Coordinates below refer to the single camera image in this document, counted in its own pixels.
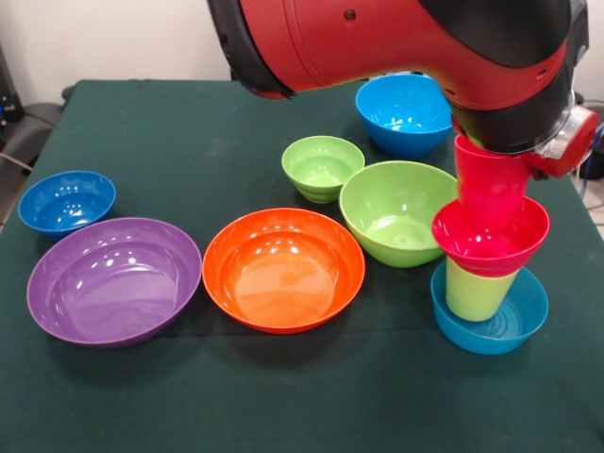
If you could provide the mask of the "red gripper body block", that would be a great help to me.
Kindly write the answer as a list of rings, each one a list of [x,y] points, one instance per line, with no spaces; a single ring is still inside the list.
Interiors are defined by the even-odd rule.
[[[562,177],[581,165],[596,134],[598,115],[590,109],[571,109],[559,131],[523,155],[523,161],[546,176]]]

